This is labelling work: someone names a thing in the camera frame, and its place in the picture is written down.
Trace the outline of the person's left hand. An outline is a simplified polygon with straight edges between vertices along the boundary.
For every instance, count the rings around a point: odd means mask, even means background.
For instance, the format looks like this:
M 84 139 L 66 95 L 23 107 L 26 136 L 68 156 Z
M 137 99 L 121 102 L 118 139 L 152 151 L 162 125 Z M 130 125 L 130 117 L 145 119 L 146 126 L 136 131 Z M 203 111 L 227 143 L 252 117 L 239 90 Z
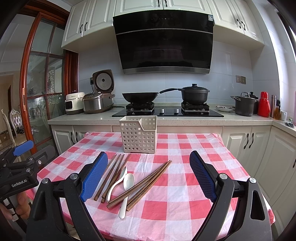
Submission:
M 18 201 L 18 205 L 16 207 L 16 213 L 22 218 L 22 219 L 28 219 L 30 215 L 30 206 L 29 206 L 29 199 L 27 197 L 26 192 L 18 193 L 16 196 L 16 199 Z M 1 204 L 1 211 L 4 215 L 4 217 L 7 220 L 13 220 L 12 214 L 8 211 L 8 209 Z

